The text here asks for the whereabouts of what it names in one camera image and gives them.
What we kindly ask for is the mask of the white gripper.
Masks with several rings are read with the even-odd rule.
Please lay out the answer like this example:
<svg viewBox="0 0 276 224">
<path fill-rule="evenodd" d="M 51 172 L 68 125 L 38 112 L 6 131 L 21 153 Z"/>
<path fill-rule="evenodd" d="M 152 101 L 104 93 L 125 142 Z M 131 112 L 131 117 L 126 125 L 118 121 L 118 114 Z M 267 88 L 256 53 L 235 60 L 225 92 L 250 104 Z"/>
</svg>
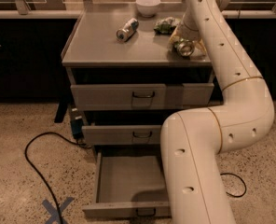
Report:
<svg viewBox="0 0 276 224">
<path fill-rule="evenodd" d="M 180 37 L 189 41 L 197 41 L 195 43 L 197 54 L 202 56 L 207 55 L 204 43 L 200 40 L 200 31 L 198 26 L 189 12 L 186 12 L 183 15 L 177 28 L 175 28 L 172 32 L 168 42 L 168 50 L 173 50 L 174 44 L 179 41 Z"/>
</svg>

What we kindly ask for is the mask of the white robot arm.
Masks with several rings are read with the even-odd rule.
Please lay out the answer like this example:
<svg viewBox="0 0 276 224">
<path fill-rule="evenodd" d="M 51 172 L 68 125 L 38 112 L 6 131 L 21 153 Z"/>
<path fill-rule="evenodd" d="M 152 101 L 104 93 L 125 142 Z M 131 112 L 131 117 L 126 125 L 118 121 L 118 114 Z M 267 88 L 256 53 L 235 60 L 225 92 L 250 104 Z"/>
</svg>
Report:
<svg viewBox="0 0 276 224">
<path fill-rule="evenodd" d="M 220 0 L 186 0 L 223 94 L 223 104 L 165 119 L 160 150 L 173 224 L 236 224 L 215 155 L 252 145 L 274 121 L 259 70 L 225 21 Z"/>
</svg>

